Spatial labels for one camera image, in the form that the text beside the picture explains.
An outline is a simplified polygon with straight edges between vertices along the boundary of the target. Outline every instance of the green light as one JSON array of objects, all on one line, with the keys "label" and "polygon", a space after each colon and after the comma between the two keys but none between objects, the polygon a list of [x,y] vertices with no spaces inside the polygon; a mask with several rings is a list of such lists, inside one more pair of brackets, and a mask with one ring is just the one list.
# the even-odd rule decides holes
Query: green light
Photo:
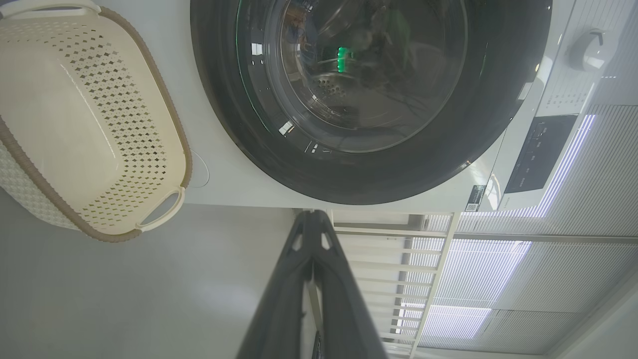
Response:
[{"label": "green light", "polygon": [[346,57],[350,53],[350,57],[352,57],[352,53],[348,50],[347,47],[340,47],[337,51],[337,71],[344,72],[346,70]]}]

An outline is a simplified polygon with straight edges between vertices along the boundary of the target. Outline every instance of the control panel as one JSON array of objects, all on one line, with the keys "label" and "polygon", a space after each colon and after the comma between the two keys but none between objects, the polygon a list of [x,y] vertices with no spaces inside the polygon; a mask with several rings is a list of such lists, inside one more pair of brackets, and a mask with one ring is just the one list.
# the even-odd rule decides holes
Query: control panel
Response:
[{"label": "control panel", "polygon": [[538,190],[556,165],[577,115],[535,117],[505,193]]}]

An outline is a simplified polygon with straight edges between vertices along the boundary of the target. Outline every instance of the perforated basket wall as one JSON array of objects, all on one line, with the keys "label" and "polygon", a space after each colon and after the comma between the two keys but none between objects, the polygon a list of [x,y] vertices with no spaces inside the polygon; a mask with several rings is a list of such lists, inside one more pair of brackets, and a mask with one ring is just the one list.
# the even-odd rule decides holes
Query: perforated basket wall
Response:
[{"label": "perforated basket wall", "polygon": [[[99,121],[117,160],[117,171],[110,174],[111,181],[99,190],[85,191],[93,192],[91,197],[77,198],[76,190],[67,188],[64,183],[76,183],[77,187],[78,181],[60,178],[66,176],[65,173],[42,171],[46,184],[37,180],[36,184],[38,187],[49,185],[50,188],[43,188],[43,192],[53,190],[60,196],[73,211],[68,213],[68,208],[61,208],[72,222],[81,220],[100,234],[119,236],[128,233],[127,237],[130,237],[130,232],[135,232],[137,235],[136,224],[169,192],[176,187],[185,187],[191,169],[183,129],[148,50],[128,23],[107,9],[103,9],[100,16],[89,13],[83,16],[0,20],[0,52],[21,51],[22,46],[31,49],[33,44],[40,48],[38,51],[55,52],[55,58],[69,73],[82,100]],[[0,79],[0,86],[7,84]],[[38,129],[28,130],[18,125],[23,120],[20,108],[30,104],[15,105],[7,111],[10,106],[0,100],[0,115],[26,156],[37,167],[37,157],[48,156],[38,155],[43,150],[33,145],[35,140],[32,137],[37,136],[33,131]],[[51,120],[35,119],[31,125]],[[60,206],[56,199],[53,203]],[[91,236],[100,236],[86,231],[86,225],[76,225]]]}]

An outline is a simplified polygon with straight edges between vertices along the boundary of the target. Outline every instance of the laundry basket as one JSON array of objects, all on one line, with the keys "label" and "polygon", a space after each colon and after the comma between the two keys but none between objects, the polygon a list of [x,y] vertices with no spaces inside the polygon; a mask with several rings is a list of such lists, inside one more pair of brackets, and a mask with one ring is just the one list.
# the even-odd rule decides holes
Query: laundry basket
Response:
[{"label": "laundry basket", "polygon": [[174,216],[190,151],[139,34],[88,0],[19,0],[0,13],[0,186],[36,217],[102,241]]}]

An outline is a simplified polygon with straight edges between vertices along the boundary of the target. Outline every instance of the white wall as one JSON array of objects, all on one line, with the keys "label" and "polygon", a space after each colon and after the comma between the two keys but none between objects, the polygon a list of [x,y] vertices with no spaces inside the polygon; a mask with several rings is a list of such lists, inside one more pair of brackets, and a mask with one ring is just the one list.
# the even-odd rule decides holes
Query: white wall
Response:
[{"label": "white wall", "polygon": [[561,359],[638,358],[638,291]]},{"label": "white wall", "polygon": [[0,358],[233,358],[292,219],[184,205],[111,244],[48,225],[0,190]]}]

